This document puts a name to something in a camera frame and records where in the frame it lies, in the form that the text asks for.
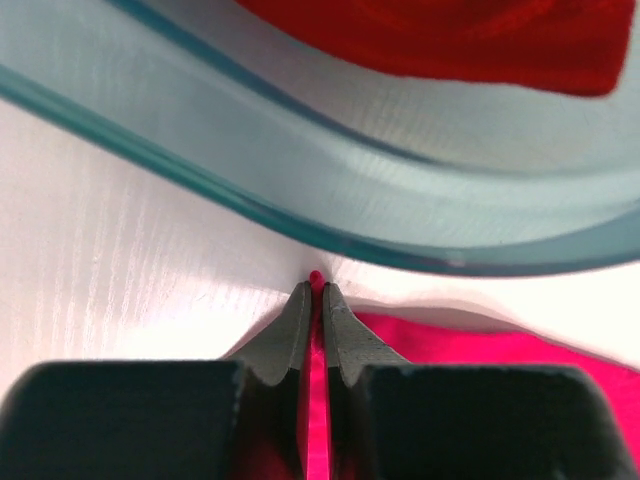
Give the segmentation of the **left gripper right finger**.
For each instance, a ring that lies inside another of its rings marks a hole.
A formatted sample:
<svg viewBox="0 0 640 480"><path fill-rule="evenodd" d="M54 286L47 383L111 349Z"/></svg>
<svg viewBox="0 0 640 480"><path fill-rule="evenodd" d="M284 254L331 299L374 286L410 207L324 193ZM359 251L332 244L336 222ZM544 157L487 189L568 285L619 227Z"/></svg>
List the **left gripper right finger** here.
<svg viewBox="0 0 640 480"><path fill-rule="evenodd" d="M626 479L602 390L565 365L407 360L323 291L335 479Z"/></svg>

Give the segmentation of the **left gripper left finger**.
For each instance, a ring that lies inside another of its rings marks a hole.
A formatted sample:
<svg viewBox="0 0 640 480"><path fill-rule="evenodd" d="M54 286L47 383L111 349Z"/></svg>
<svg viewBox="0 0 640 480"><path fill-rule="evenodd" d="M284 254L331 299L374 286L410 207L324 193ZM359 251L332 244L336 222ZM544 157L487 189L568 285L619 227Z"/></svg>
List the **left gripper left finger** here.
<svg viewBox="0 0 640 480"><path fill-rule="evenodd" d="M221 360L47 362L1 407L5 479L299 479L312 290Z"/></svg>

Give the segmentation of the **magenta t-shirt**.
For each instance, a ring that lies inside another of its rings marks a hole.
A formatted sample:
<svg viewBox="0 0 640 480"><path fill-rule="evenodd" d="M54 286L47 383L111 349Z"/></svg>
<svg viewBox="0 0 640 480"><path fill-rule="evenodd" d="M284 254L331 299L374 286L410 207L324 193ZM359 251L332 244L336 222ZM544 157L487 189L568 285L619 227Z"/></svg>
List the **magenta t-shirt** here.
<svg viewBox="0 0 640 480"><path fill-rule="evenodd" d="M297 445L310 479L331 475L331 425L323 326L323 291L318 273L306 281L312 312L300 378ZM481 333L414 325L391 317L356 316L407 360L436 365L565 365L583 371L602 390L630 451L630 475L639 475L639 375L636 371L557 346L526 333Z"/></svg>

